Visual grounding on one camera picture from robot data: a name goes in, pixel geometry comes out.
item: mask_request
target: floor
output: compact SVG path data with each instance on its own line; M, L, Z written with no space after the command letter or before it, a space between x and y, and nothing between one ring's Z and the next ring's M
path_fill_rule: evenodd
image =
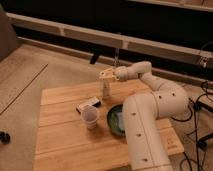
M9 132L12 141L0 144L0 171L31 171L36 142L41 91L45 88L70 86L98 80L101 70L108 65L88 64L87 60L69 55L22 45L16 52L0 63L0 130ZM196 99L202 93L199 87L180 83L189 96ZM212 132L213 115L203 111L199 119L199 136ZM186 153L195 159L193 121L180 123L172 121L181 138ZM204 164L205 171L213 168L213 142L209 141ZM179 171L183 154L172 156L172 165ZM186 162L184 170L189 170Z

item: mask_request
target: wooden table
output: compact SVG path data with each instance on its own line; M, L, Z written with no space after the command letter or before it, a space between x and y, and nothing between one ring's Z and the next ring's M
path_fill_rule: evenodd
M34 171L96 171L130 164L125 138L111 134L106 121L109 109L135 92L150 91L138 80L111 83L111 99L102 101L98 128L88 130L76 106L100 97L99 82L42 92ZM184 151L168 119L156 121L168 155Z

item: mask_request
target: white cup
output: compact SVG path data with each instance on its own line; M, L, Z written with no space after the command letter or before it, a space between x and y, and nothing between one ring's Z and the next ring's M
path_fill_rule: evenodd
M88 129L94 129L99 118L99 110L94 106L86 106L81 112L81 119Z

